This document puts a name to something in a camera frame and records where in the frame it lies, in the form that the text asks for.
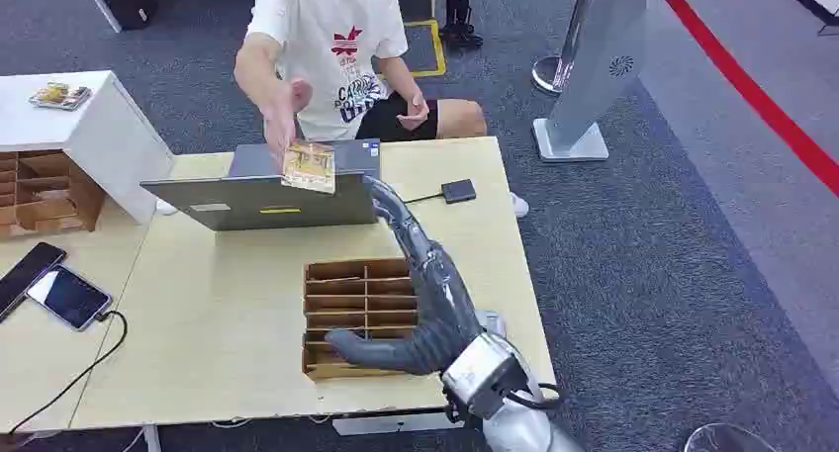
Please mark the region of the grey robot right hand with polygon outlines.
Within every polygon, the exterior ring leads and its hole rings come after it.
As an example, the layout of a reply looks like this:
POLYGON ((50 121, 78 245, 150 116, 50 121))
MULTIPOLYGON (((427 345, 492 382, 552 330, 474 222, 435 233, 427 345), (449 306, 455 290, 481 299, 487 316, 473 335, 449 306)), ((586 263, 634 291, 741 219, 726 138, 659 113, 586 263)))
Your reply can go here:
POLYGON ((484 332, 468 289, 443 246, 429 238, 407 204, 383 181, 365 176, 375 214, 390 227, 418 295, 418 324, 409 337, 364 339, 332 329, 326 342, 349 364, 422 376, 446 370, 484 332))

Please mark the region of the person's right hand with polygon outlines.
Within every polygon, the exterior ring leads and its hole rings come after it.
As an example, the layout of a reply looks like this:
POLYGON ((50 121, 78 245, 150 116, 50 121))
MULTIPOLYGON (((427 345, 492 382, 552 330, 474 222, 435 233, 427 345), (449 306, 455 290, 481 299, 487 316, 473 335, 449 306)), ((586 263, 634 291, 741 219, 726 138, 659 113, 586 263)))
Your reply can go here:
POLYGON ((296 115, 305 109, 313 95, 312 86, 302 78, 266 83, 265 101, 259 109, 264 121, 264 137, 273 161, 282 169, 286 149, 297 138, 296 115))

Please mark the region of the person's left hand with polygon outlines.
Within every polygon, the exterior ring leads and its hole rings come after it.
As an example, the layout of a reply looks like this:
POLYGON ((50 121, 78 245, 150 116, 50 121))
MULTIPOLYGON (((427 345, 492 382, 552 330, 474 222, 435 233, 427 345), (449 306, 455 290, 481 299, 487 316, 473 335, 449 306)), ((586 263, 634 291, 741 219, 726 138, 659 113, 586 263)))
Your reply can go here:
POLYGON ((407 131, 415 131, 427 121, 429 107, 420 90, 407 102, 407 113, 398 115, 397 119, 407 131))

